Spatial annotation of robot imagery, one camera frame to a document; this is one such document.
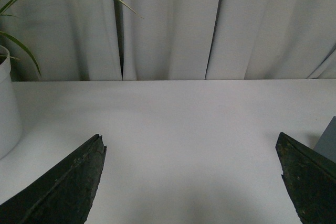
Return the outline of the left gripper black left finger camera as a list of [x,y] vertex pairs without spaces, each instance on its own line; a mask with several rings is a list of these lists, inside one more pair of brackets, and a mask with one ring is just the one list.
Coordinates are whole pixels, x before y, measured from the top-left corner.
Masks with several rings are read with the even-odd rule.
[[21,192],[1,204],[1,223],[85,223],[107,148],[94,135]]

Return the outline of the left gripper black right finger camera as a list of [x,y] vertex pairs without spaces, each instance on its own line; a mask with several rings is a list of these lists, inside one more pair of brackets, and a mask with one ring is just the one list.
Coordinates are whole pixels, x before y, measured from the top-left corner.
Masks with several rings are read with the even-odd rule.
[[282,180],[302,223],[335,223],[335,162],[281,132]]

